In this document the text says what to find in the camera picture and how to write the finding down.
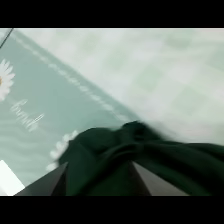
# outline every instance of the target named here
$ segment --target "black line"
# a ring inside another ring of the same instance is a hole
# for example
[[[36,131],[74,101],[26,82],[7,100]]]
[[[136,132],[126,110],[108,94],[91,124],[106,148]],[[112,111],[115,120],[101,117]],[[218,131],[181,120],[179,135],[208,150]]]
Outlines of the black line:
[[[0,45],[0,49],[3,47],[3,45],[5,44],[6,40],[8,39],[8,37],[10,36],[10,34],[12,33],[13,30],[14,30],[14,28],[11,28],[11,30],[8,32],[5,39],[2,41],[2,43]]]

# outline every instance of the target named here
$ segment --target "dark green cloth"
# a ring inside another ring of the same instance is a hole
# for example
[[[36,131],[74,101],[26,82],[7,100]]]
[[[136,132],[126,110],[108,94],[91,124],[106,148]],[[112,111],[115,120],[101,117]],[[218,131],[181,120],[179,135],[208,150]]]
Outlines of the dark green cloth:
[[[136,195],[135,161],[189,195],[224,195],[224,147],[167,141],[146,125],[79,134],[59,159],[68,162],[67,195]]]

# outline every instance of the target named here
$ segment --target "white flower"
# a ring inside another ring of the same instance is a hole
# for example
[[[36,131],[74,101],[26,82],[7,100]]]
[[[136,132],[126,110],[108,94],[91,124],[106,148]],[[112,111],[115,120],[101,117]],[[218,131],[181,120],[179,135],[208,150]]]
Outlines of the white flower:
[[[59,142],[56,143],[56,149],[52,150],[50,152],[50,157],[54,160],[57,160],[67,149],[68,142],[70,140],[73,140],[76,137],[77,134],[78,134],[78,132],[76,130],[73,131],[71,134],[65,134],[62,138],[62,141],[59,141]],[[56,169],[57,167],[58,167],[58,163],[54,162],[54,163],[49,164],[46,167],[46,170],[47,171],[52,171],[52,170]]]
[[[5,59],[0,64],[0,101],[5,100],[6,95],[10,92],[10,87],[13,85],[12,79],[15,74],[11,73],[13,67],[9,66],[9,62]]]

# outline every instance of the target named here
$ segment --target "black fabric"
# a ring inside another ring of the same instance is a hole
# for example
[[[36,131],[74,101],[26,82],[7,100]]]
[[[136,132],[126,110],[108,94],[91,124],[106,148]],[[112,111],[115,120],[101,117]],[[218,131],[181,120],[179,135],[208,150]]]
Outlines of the black fabric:
[[[189,195],[224,195],[223,146],[167,141],[139,122],[92,128],[70,141],[59,159],[68,162],[66,194],[137,195],[130,161]]]

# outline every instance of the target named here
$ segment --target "garment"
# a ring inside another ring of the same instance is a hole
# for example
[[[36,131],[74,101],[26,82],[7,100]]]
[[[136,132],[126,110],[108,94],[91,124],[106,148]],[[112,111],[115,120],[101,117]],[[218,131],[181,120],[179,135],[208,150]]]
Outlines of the garment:
[[[66,195],[135,195],[135,161],[189,195],[224,195],[224,147],[167,141],[140,122],[92,128],[69,142]]]

